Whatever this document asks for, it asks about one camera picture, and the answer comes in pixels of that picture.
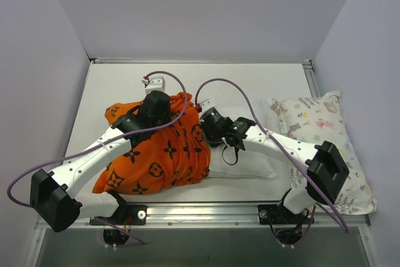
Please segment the white pillow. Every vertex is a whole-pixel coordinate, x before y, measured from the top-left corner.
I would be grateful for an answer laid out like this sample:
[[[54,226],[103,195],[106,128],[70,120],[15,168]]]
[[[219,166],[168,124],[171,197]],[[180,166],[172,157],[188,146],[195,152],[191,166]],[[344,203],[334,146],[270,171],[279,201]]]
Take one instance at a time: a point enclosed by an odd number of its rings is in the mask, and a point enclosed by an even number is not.
[[[277,176],[266,155],[250,151],[239,151],[237,163],[229,165],[235,162],[235,152],[232,148],[227,148],[225,151],[223,149],[224,145],[211,148],[210,178],[273,179]]]

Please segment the orange black patterned pillowcase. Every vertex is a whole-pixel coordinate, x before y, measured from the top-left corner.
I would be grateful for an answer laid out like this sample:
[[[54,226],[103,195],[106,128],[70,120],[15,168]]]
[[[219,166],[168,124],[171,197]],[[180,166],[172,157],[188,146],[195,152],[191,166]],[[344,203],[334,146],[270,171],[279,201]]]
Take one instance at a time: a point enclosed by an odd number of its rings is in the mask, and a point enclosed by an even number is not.
[[[191,94],[170,97],[171,113],[180,119],[110,162],[99,175],[94,194],[154,194],[200,183],[209,175],[211,152],[203,139]]]

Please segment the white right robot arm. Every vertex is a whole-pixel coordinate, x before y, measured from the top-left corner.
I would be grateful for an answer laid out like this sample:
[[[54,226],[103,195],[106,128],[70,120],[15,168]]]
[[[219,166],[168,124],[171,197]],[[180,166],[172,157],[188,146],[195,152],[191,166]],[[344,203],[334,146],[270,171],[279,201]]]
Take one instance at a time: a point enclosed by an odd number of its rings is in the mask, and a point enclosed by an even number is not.
[[[349,175],[349,169],[336,145],[296,141],[271,132],[244,117],[235,121],[222,116],[216,108],[200,114],[203,132],[210,143],[223,143],[235,151],[265,154],[294,166],[306,180],[292,188],[277,207],[279,219],[290,223],[315,204],[332,206]]]

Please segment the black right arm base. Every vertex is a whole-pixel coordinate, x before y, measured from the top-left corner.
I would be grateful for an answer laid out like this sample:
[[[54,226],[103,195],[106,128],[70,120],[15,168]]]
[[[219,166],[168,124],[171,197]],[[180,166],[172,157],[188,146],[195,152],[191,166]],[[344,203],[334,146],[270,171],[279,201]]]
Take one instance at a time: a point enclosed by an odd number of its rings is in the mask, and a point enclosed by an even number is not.
[[[298,214],[292,213],[284,206],[284,200],[291,189],[287,190],[279,202],[259,204],[257,206],[260,225],[268,225],[272,235],[283,248],[294,249],[309,233],[314,223],[316,207],[305,209]]]

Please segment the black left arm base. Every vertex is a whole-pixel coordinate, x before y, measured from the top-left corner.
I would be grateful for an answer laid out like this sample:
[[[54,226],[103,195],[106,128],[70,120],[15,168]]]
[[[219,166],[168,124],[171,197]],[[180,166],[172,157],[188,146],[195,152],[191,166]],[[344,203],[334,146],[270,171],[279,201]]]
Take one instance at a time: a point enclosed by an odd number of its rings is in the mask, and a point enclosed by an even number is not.
[[[95,217],[89,220],[93,226],[104,226],[103,241],[107,246],[123,248],[144,246],[146,243],[132,234],[131,226],[146,224],[148,207],[145,204],[125,203],[111,217]]]

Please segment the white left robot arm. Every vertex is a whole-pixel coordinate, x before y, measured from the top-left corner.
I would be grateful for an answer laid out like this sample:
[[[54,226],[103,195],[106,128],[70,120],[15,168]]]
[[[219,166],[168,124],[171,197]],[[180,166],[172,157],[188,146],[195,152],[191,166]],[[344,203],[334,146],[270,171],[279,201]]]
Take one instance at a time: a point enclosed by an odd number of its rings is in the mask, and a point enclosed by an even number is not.
[[[126,202],[117,193],[85,194],[81,190],[107,164],[148,140],[159,125],[170,122],[170,107],[166,93],[152,91],[136,111],[117,118],[82,156],[50,171],[36,171],[31,177],[30,205],[57,233],[83,218],[123,222]]]

